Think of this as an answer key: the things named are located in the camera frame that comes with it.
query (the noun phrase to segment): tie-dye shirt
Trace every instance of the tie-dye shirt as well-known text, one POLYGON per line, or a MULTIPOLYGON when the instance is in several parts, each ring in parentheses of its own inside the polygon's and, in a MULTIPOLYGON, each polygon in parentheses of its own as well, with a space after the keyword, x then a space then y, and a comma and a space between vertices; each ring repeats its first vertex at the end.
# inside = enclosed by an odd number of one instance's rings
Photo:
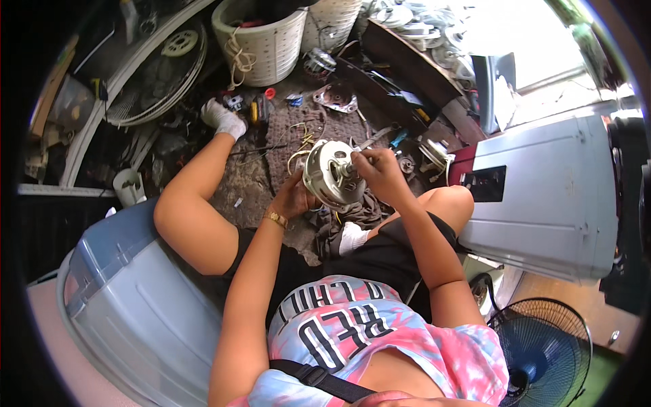
MULTIPOLYGON (((269 358, 319 365, 358 383, 373 353, 396 348, 448 398, 497 406, 506 395, 506 361, 495 332, 479 325, 437 328, 400 301, 391 287, 331 275, 298 287, 269 328, 269 358)), ((341 406, 342 400, 270 369, 248 396, 229 406, 341 406)))

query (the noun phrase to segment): left hand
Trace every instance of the left hand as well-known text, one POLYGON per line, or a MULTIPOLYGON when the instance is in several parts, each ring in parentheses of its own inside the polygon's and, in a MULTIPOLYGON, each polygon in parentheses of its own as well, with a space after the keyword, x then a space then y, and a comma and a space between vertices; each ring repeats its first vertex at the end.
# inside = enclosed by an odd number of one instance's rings
POLYGON ((294 174, 287 178, 269 208, 279 215, 291 219, 316 205, 316 197, 303 184, 303 169, 300 169, 294 171, 294 174))

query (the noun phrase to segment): watch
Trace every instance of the watch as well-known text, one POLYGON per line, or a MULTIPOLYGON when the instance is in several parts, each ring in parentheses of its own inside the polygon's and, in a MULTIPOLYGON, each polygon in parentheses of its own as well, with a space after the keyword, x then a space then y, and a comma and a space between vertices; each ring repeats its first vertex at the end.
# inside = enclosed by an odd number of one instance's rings
POLYGON ((284 229, 287 229, 287 218, 279 215, 278 213, 274 212, 273 210, 267 209, 267 211, 262 215, 263 218, 269 218, 272 221, 278 223, 280 226, 282 226, 284 229))

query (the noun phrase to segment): black fan grille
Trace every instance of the black fan grille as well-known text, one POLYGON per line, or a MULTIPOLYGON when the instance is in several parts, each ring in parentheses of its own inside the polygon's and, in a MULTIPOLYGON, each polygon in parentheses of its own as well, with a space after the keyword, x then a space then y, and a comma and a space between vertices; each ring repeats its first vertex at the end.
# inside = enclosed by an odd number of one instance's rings
POLYGON ((567 406, 578 396, 592 357, 581 316, 549 298, 530 298, 498 312, 489 326, 499 336, 510 383, 501 406, 567 406))

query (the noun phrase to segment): foot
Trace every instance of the foot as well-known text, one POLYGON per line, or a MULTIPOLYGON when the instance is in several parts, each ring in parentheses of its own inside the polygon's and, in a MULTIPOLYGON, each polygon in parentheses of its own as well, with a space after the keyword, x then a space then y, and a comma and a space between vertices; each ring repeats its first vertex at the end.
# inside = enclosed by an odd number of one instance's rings
POLYGON ((201 120, 217 133, 228 133, 235 141, 246 133, 247 125, 235 113, 223 107, 215 98, 212 98, 201 107, 201 120))
POLYGON ((362 228, 355 223, 346 222, 341 234, 330 244, 330 252, 335 257, 344 257, 349 255, 359 246, 366 243, 369 232, 370 231, 363 231, 362 228))

